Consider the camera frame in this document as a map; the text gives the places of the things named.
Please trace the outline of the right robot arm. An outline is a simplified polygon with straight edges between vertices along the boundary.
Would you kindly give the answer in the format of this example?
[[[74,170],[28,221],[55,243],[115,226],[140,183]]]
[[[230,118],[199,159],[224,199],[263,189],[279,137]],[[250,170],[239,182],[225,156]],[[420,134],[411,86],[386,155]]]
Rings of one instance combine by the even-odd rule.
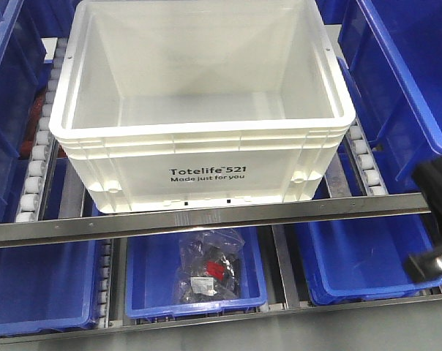
[[[426,282],[442,275],[442,156],[418,164],[412,179],[432,214],[435,246],[424,253],[409,255],[404,268],[412,281]]]

